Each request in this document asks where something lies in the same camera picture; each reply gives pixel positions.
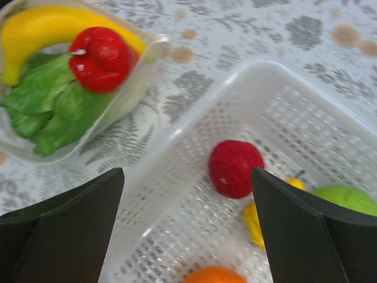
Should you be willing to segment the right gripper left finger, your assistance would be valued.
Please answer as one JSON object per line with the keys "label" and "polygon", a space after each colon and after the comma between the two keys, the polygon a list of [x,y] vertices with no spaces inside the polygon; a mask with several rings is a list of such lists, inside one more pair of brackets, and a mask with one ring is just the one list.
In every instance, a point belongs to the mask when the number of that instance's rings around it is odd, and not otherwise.
{"label": "right gripper left finger", "polygon": [[1,282],[98,282],[124,187],[113,168],[1,216]]}

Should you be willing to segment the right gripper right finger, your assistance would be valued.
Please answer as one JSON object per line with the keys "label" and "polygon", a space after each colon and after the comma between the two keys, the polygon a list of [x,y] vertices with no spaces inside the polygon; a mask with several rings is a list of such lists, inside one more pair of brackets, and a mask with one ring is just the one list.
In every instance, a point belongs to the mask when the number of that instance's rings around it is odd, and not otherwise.
{"label": "right gripper right finger", "polygon": [[252,173],[273,282],[376,282],[376,217]]}

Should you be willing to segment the fake yellow lemon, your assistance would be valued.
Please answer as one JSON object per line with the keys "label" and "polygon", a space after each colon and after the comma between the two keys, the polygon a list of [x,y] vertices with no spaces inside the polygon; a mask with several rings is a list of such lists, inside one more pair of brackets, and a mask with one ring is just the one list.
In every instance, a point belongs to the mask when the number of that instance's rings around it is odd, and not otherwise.
{"label": "fake yellow lemon", "polygon": [[[306,190],[303,182],[298,178],[286,179],[286,183],[301,189]],[[262,230],[259,223],[255,201],[252,201],[243,209],[243,220],[250,231],[252,241],[262,250],[266,250],[262,235]]]}

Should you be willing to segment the fake green cabbage ball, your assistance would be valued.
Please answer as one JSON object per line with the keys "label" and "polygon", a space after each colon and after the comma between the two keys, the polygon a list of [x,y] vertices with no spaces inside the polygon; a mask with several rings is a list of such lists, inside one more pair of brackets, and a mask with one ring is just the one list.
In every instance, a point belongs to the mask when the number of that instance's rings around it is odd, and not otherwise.
{"label": "fake green cabbage ball", "polygon": [[362,190],[353,186],[322,186],[312,194],[336,205],[376,216],[376,202]]}

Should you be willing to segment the fake orange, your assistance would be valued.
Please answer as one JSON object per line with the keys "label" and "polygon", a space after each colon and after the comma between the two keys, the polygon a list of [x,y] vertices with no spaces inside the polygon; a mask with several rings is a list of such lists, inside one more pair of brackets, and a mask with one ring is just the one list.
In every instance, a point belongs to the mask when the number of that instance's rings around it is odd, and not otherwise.
{"label": "fake orange", "polygon": [[187,275],[183,283],[247,283],[234,270],[223,266],[207,266]]}

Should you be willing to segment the fake red strawberry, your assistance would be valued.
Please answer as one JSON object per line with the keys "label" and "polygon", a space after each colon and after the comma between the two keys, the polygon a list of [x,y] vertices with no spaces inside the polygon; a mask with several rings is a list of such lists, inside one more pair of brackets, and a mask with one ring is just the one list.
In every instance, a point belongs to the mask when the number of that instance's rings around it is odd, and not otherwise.
{"label": "fake red strawberry", "polygon": [[253,191],[252,171],[265,168],[256,146],[246,141],[224,140],[213,149],[209,176],[217,193],[231,199],[241,199]]}

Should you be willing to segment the clear zip top bag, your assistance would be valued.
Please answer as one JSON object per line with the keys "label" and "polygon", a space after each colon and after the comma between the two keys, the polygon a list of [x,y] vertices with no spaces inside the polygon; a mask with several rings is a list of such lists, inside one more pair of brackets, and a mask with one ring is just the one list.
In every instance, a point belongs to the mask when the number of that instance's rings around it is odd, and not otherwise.
{"label": "clear zip top bag", "polygon": [[1,149],[34,163],[67,158],[136,107],[167,46],[87,1],[5,4]]}

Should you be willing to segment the fake green lettuce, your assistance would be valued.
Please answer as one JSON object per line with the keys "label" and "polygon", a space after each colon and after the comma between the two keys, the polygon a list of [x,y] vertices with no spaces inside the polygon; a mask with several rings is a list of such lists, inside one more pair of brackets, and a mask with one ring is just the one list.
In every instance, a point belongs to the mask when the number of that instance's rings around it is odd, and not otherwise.
{"label": "fake green lettuce", "polygon": [[19,84],[1,100],[14,132],[32,141],[39,156],[79,140],[116,95],[84,89],[68,66],[70,58],[66,52],[35,54]]}

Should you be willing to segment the fake yellow banana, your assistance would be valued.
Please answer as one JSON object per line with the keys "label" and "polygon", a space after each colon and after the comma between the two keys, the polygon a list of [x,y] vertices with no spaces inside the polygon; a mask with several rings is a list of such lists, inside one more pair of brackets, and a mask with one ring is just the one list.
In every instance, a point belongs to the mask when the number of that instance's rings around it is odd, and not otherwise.
{"label": "fake yellow banana", "polygon": [[90,27],[114,30],[139,55],[147,48],[144,41],[127,28],[88,9],[43,5],[26,9],[5,21],[1,29],[2,82],[17,85],[24,64],[33,54],[50,45],[73,42],[81,31]]}

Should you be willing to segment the white plastic basket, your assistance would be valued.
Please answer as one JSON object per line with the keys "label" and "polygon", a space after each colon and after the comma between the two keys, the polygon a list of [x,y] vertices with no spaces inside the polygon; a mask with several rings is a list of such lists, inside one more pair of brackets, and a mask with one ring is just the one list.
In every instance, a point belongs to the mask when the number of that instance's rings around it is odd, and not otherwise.
{"label": "white plastic basket", "polygon": [[376,281],[376,116],[254,57],[125,174],[101,282]]}

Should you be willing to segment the floral tablecloth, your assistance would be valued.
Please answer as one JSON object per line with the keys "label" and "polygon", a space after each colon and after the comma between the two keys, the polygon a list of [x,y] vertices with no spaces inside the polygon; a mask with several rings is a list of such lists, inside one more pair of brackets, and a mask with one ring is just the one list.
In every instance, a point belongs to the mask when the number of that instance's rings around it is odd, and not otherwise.
{"label": "floral tablecloth", "polygon": [[376,116],[375,1],[99,1],[171,45],[138,107],[69,158],[26,162],[1,152],[1,212],[128,168],[220,77],[255,54],[294,63]]}

